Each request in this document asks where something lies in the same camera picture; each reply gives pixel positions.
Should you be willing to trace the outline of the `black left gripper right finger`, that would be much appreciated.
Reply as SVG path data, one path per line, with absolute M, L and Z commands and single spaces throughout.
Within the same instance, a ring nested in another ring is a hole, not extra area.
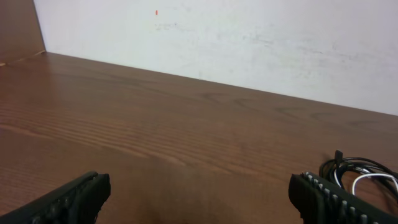
M 397 224 L 397 217 L 311 173 L 293 174 L 289 199 L 304 224 Z

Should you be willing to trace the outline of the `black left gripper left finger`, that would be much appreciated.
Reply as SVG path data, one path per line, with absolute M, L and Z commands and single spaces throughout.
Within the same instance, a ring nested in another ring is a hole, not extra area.
M 109 174 L 90 171 L 42 197 L 1 216 L 9 224 L 95 224 L 111 195 Z

